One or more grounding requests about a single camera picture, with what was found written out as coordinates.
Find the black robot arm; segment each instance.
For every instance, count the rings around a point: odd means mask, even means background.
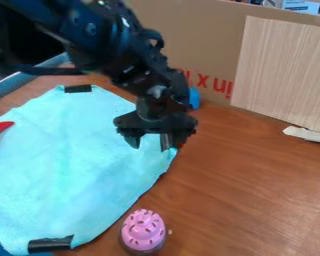
[[[146,133],[161,134],[162,149],[177,148],[195,133],[197,121],[187,114],[189,88],[184,74],[168,67],[161,53],[164,40],[144,28],[121,1],[0,0],[60,40],[75,69],[18,66],[33,75],[80,75],[99,72],[138,96],[136,111],[117,117],[117,131],[134,148]],[[1,42],[9,51],[0,20]]]

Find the cardboard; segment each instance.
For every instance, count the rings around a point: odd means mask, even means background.
[[[320,16],[218,0],[127,0],[139,19],[159,30],[164,53],[205,99],[229,105],[246,16],[320,26]]]

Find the wooden table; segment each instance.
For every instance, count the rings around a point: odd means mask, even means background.
[[[0,115],[55,84],[81,83],[133,100],[102,76],[43,77],[1,99]],[[283,122],[208,102],[195,116],[197,135],[131,209],[159,212],[173,231],[160,255],[320,255],[320,144],[283,135]],[[55,255],[126,255],[120,225]]]

